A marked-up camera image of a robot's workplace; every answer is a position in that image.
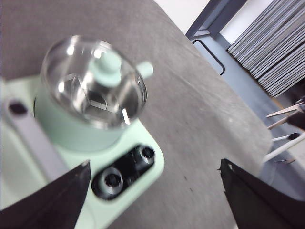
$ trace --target gray tabletop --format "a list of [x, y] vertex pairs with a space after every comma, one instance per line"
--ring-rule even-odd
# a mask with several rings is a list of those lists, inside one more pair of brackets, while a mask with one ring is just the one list
[[217, 168], [228, 158], [257, 174], [271, 145], [264, 124], [152, 0], [2, 0], [1, 76], [37, 74], [48, 47], [76, 34], [155, 70], [141, 121], [165, 170], [110, 227], [232, 228]]

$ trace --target metal handle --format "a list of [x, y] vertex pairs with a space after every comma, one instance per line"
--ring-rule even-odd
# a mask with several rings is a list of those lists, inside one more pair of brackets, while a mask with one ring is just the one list
[[33, 115], [20, 100], [7, 98], [1, 106], [3, 114], [21, 136], [48, 181], [56, 180], [69, 171]]
[[204, 42], [202, 40], [195, 40], [192, 42], [192, 44], [195, 44], [195, 42], [200, 42], [200, 44], [209, 52], [209, 54], [216, 60], [216, 62], [221, 66], [222, 68], [222, 72], [220, 73], [220, 75], [222, 75], [225, 71], [225, 67], [223, 65], [223, 63], [220, 62], [220, 60], [212, 53], [212, 51], [204, 44]]

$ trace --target white wall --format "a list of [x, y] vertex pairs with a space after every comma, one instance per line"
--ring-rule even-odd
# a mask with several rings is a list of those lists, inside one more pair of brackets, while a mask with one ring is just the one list
[[272, 1], [248, 0], [220, 33], [232, 44]]
[[203, 11], [209, 0], [154, 0], [184, 33]]

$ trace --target black control panel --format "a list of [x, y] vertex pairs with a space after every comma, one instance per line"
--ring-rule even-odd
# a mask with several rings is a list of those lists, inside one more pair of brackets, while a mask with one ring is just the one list
[[91, 184], [93, 192], [105, 200], [116, 198], [154, 164], [154, 157], [151, 147], [137, 145], [97, 172]]

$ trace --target mint green lid knob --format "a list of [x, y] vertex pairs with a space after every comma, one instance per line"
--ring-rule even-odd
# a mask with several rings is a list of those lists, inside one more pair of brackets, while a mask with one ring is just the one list
[[107, 51], [90, 63], [89, 69], [97, 83], [105, 87], [116, 87], [121, 82], [121, 57]]
[[101, 68], [107, 73], [119, 72], [122, 65], [120, 56], [111, 51], [104, 53], [97, 61], [99, 61]]

